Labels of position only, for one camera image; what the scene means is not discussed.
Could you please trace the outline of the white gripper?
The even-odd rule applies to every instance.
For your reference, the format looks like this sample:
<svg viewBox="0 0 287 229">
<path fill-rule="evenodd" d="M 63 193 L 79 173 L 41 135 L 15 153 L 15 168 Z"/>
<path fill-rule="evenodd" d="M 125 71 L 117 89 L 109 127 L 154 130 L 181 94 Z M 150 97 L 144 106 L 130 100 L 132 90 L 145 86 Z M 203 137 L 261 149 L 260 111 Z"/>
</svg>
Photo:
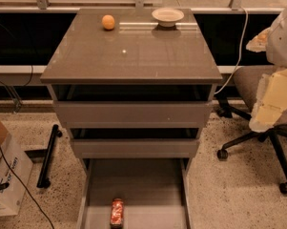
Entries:
<svg viewBox="0 0 287 229">
<path fill-rule="evenodd" d="M 266 28 L 251 39 L 246 50 L 265 52 L 267 60 L 277 66 L 287 67 L 287 7 Z M 287 111 L 287 69 L 272 74 L 264 73 L 258 82 L 256 103 L 249 127 L 257 133 L 273 128 Z"/>
</svg>

